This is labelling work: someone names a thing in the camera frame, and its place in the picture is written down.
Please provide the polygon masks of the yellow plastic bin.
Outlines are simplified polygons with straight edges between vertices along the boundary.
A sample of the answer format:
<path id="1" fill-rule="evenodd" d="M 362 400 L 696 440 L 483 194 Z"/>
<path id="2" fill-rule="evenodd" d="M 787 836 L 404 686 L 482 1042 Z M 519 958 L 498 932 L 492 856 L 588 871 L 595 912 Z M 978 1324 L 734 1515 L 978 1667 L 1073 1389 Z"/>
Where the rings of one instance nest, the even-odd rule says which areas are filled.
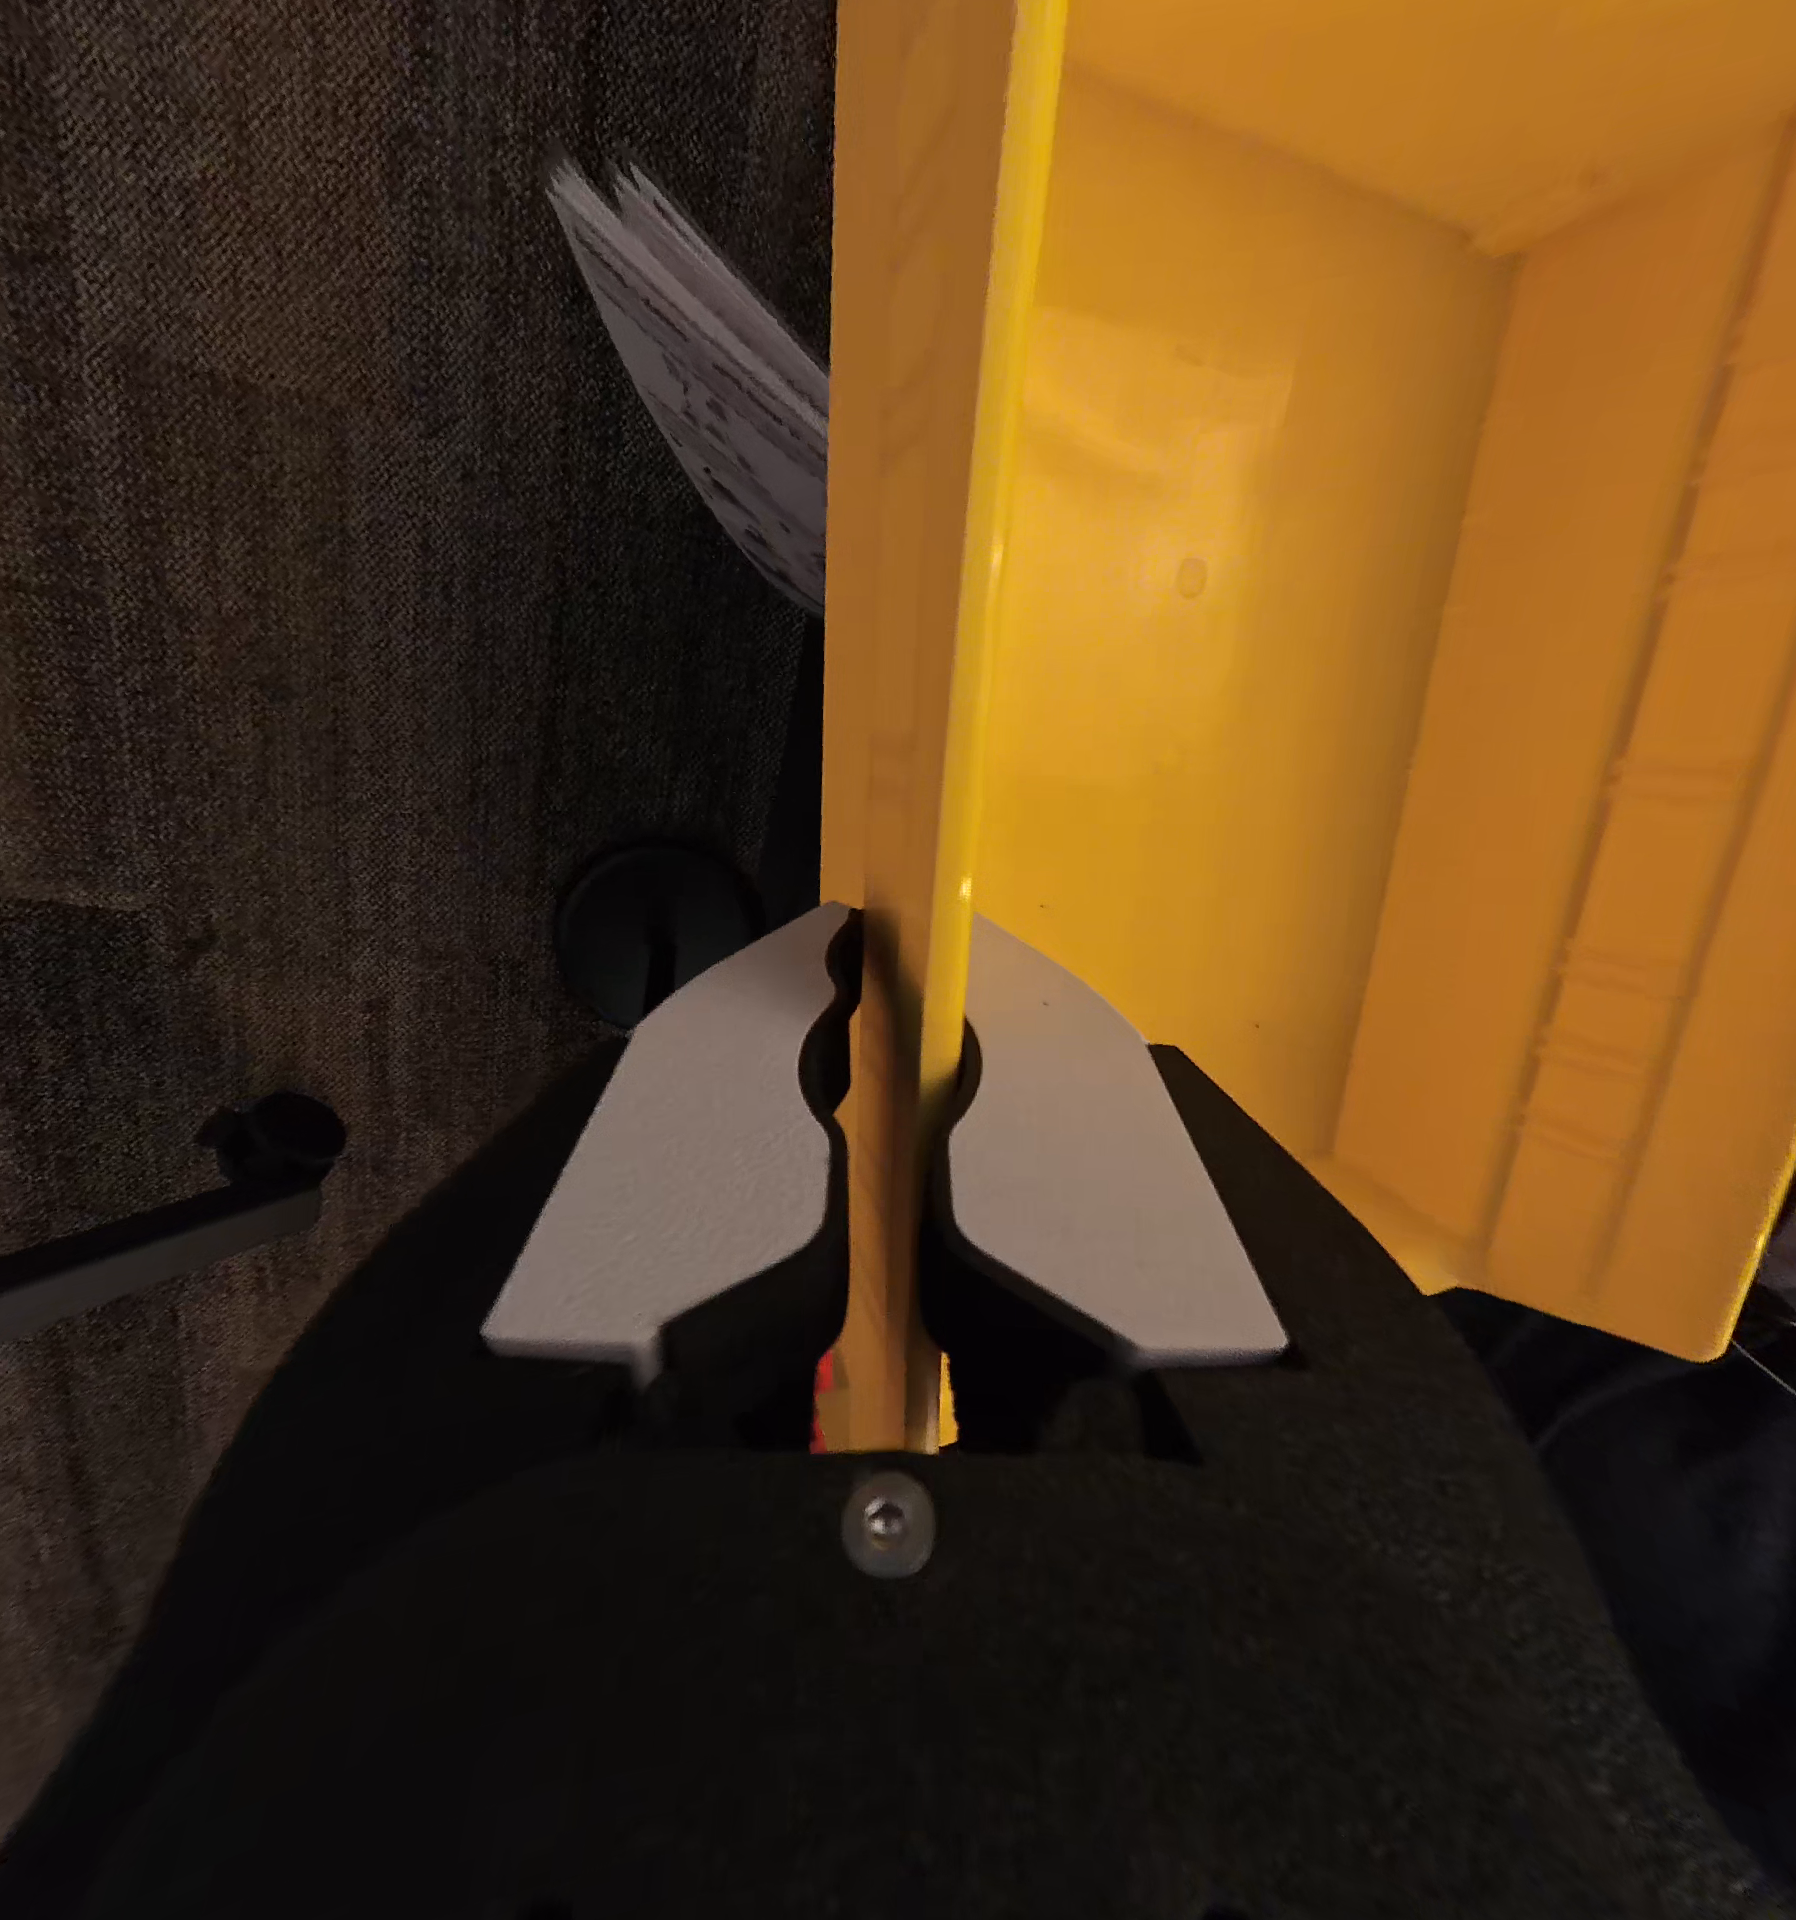
<path id="1" fill-rule="evenodd" d="M 1718 1356 L 1796 1166 L 1796 4 L 837 4 L 837 1449 L 1004 932 L 1424 1293 Z"/>

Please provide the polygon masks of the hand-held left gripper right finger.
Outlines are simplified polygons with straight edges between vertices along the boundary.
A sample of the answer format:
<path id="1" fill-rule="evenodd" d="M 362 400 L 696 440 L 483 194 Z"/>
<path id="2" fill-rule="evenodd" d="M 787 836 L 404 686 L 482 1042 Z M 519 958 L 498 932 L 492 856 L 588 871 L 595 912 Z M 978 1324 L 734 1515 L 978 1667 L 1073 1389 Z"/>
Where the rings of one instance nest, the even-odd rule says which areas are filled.
<path id="1" fill-rule="evenodd" d="M 1273 1360 L 1267 1290 L 1141 1033 L 984 917 L 932 1175 L 950 1253 L 1124 1372 Z"/>

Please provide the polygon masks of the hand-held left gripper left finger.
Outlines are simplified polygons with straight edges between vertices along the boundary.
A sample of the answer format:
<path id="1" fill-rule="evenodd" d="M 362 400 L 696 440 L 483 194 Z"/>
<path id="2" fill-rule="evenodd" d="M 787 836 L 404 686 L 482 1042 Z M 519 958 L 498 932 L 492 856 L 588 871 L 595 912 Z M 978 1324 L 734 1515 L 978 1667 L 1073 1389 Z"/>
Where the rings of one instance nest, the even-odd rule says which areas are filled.
<path id="1" fill-rule="evenodd" d="M 633 1028 L 483 1318 L 494 1354 L 810 1376 L 848 1288 L 861 974 L 861 915 L 827 901 Z"/>

